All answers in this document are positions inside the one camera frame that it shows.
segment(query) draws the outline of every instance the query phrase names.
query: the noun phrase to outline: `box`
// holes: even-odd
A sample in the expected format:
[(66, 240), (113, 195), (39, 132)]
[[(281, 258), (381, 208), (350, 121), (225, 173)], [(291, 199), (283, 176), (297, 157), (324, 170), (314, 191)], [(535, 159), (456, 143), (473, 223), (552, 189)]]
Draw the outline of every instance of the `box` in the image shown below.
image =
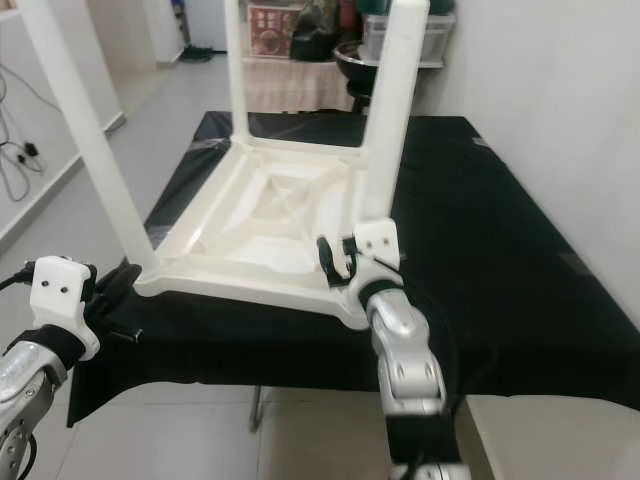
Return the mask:
[[(382, 15), (364, 16), (363, 45), (367, 56), (374, 60), (380, 60), (382, 54), (382, 43), (387, 31), (387, 20), (389, 17)], [(421, 62), (440, 62), (444, 49), (447, 46), (449, 32), (456, 23), (453, 13), (448, 15), (429, 15), (427, 28), (424, 32), (422, 43)]]
[(249, 4), (250, 51), (254, 57), (289, 58), (291, 37), (302, 5), (287, 7)]

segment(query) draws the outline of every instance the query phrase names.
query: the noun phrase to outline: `metal table leg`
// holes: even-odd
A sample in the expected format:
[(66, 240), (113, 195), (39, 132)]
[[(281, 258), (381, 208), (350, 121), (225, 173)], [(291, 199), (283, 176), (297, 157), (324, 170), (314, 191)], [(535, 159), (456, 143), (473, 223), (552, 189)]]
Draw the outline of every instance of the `metal table leg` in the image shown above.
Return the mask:
[(251, 413), (249, 414), (249, 431), (256, 433), (262, 422), (263, 408), (260, 402), (262, 385), (253, 387), (253, 400), (251, 401)]

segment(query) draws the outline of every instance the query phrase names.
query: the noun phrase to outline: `table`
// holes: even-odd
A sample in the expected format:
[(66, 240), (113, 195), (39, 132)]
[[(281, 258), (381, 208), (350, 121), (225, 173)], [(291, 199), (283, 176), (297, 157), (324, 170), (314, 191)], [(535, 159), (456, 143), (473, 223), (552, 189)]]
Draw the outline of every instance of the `table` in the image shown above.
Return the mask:
[[(259, 136), (346, 146), (360, 143), (364, 124), (351, 114), (250, 116)], [(215, 168), (230, 132), (227, 113), (205, 116), (146, 223), (154, 242)], [(640, 409), (640, 334), (464, 118), (411, 118), (392, 217), (401, 271), (430, 319), (450, 393), (575, 395)], [(369, 332), (226, 299), (142, 298), (129, 288), (135, 271), (118, 271), (100, 321), (144, 334), (139, 344), (103, 335), (98, 355), (76, 367), (70, 424), (152, 381), (378, 388)]]
[(336, 62), (243, 58), (250, 112), (351, 111), (347, 79)]

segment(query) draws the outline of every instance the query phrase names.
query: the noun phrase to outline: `plastic bag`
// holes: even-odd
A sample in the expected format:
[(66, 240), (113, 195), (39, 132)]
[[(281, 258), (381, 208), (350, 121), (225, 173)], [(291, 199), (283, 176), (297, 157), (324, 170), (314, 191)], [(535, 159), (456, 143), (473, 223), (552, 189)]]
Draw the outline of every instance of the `plastic bag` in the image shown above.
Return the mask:
[(307, 0), (291, 38), (289, 57), (324, 62), (333, 56), (340, 30), (338, 0)]

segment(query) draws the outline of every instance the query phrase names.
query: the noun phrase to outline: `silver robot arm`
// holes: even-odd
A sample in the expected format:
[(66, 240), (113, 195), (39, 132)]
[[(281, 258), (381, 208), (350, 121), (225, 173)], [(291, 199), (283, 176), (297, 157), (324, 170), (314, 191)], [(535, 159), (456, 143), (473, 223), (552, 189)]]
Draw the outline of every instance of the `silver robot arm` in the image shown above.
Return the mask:
[(347, 277), (337, 271), (324, 238), (318, 239), (320, 265), (329, 285), (346, 292), (350, 308), (364, 310), (371, 328), (396, 464), (392, 480), (469, 480), (455, 445), (444, 377), (429, 348), (428, 319), (407, 298), (398, 271), (395, 223), (389, 218), (360, 223), (342, 246)]
[(83, 318), (94, 271), (64, 258), (43, 257), (35, 262), (32, 278), (19, 281), (33, 284), (35, 329), (20, 335), (0, 358), (0, 480), (26, 476), (30, 466), (22, 474), (19, 470), (30, 443), (35, 456), (33, 429), (67, 379), (67, 370), (92, 358), (100, 347)]

